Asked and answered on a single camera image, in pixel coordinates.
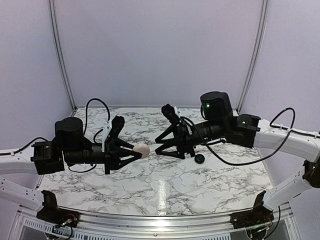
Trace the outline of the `pink round earbud case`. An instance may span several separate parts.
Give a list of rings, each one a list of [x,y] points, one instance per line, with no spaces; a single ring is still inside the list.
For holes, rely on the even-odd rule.
[[[142,154],[142,158],[146,158],[150,154],[150,147],[145,143],[139,143],[134,145],[133,151]]]

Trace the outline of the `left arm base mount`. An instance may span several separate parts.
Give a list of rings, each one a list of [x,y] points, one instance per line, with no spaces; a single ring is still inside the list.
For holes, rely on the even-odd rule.
[[[58,207],[56,195],[53,192],[42,190],[42,208],[37,212],[36,218],[59,226],[76,228],[80,213]]]

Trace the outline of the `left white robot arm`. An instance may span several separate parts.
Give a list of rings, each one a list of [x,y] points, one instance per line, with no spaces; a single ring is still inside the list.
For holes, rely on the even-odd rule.
[[[77,117],[67,117],[54,125],[52,140],[37,137],[17,150],[1,152],[0,174],[50,175],[63,172],[66,167],[89,165],[93,170],[104,166],[104,173],[149,156],[150,148],[144,143],[130,144],[119,138],[125,124],[116,116],[101,130],[102,142],[94,143],[85,137],[83,122]]]

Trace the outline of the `black round earbud case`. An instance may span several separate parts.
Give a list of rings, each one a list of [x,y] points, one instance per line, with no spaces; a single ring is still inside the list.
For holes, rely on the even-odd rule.
[[[203,164],[205,162],[205,156],[202,155],[202,154],[196,154],[195,157],[194,157],[194,161],[197,164]]]

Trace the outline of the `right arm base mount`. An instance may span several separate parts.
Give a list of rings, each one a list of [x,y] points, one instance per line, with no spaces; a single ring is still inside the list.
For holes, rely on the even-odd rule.
[[[230,223],[234,229],[247,228],[274,220],[273,210],[264,206],[265,194],[264,190],[256,196],[252,209],[234,212],[230,215]]]

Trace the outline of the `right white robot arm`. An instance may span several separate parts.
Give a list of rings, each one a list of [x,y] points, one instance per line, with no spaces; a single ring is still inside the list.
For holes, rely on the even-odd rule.
[[[304,159],[302,168],[271,190],[258,194],[247,219],[258,224],[268,212],[309,189],[320,187],[320,135],[293,126],[275,124],[258,116],[241,114],[235,116],[226,92],[211,91],[200,97],[200,113],[204,122],[194,124],[179,116],[178,110],[166,104],[162,114],[170,126],[156,139],[160,146],[156,154],[184,159],[186,154],[194,157],[194,147],[207,148],[217,139],[246,148],[270,149]]]

